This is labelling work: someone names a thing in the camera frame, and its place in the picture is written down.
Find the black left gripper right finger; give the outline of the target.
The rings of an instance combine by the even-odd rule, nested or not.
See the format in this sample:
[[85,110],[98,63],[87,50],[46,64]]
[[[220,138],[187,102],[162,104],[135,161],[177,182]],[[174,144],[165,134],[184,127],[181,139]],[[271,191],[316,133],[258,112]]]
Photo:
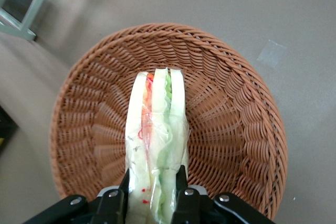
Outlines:
[[273,223],[232,193],[210,198],[202,186],[189,185],[185,166],[176,174],[177,201],[171,223]]

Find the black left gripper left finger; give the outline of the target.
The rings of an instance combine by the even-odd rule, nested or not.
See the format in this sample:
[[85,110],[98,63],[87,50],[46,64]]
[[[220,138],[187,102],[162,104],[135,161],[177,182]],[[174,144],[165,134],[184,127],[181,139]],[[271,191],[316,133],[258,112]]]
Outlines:
[[26,223],[125,223],[128,203],[129,171],[119,186],[104,188],[96,199],[70,195]]

